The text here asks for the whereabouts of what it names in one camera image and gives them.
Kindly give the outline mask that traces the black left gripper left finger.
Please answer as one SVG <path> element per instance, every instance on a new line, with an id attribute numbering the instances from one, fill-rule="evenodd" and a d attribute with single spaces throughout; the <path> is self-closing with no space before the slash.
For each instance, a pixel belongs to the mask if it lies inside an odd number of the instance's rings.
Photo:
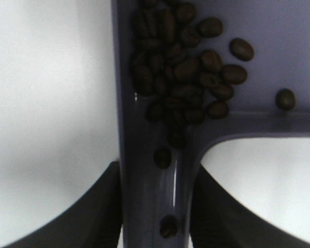
<path id="1" fill-rule="evenodd" d="M 71 207 L 8 247 L 118 247 L 122 227 L 120 168 L 111 162 Z"/>

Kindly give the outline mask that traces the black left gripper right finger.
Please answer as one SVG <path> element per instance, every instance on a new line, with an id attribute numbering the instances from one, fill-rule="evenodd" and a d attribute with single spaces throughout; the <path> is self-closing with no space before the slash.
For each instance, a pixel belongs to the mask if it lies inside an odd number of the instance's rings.
<path id="1" fill-rule="evenodd" d="M 190 236 L 194 247 L 310 247 L 244 207 L 203 166 L 194 181 Z"/>

